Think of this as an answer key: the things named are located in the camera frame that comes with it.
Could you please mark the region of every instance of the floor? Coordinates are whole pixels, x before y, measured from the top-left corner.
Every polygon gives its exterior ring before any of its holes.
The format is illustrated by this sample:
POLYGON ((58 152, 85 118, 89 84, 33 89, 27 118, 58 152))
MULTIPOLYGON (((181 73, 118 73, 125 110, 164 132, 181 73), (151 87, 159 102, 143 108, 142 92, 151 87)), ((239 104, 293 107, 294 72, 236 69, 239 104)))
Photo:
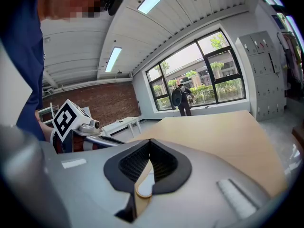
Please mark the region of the floor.
MULTIPOLYGON (((145 121, 140 123, 142 132, 148 130, 158 121, 145 121)), ((275 119, 259 122, 260 126, 268 135, 270 142, 275 148, 285 170, 286 179, 290 183, 297 174, 297 167, 301 163, 301 156, 297 148, 299 147, 295 138, 291 135, 292 128, 301 124, 301 119, 293 115, 289 110, 285 110, 284 115, 275 119)), ((134 134, 139 134, 137 126, 133 127, 134 134)), ((120 141, 127 142, 132 139, 129 129, 123 130, 112 136, 120 141)))

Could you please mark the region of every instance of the white wall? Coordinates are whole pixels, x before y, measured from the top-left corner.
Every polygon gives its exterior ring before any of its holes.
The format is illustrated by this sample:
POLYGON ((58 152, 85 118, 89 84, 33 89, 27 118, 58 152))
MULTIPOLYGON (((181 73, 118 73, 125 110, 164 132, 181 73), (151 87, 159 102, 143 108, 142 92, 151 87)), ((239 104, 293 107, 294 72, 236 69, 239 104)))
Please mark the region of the white wall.
POLYGON ((235 48, 235 42, 237 38, 246 34, 266 30, 268 31, 270 38, 275 45, 277 53, 279 55, 284 56, 284 52, 276 36, 277 32, 280 32, 280 29, 275 23, 275 21, 272 19, 272 17, 265 11, 265 9, 263 8, 264 4, 262 3, 263 1, 259 0, 256 11, 254 13, 247 12, 247 13, 235 15, 198 29, 191 35, 181 39, 177 45, 172 45, 170 48, 162 52, 159 57, 153 60, 138 74, 136 74, 133 77, 133 86, 137 100, 139 101, 143 118, 160 119, 167 116, 180 116, 180 113, 178 111, 174 111, 174 112, 171 110, 161 111, 161 112, 157 111, 150 90, 150 86, 148 83, 148 79, 146 76, 146 71, 149 68, 151 68, 153 65, 155 65, 158 61, 162 60, 163 58, 167 57, 177 49, 193 41, 195 38, 199 38, 205 34, 217 30, 218 28, 221 28, 223 32, 226 34, 226 36, 228 37, 231 43, 231 46, 233 47, 236 53, 244 78, 247 99, 224 103, 224 104, 218 104, 218 105, 210 105, 208 109, 205 109, 205 107, 194 107, 191 109, 192 115, 216 114, 216 113, 232 112, 239 110, 249 111, 250 105, 248 100, 249 95, 248 95, 248 87, 247 87, 247 77, 240 56, 235 48))

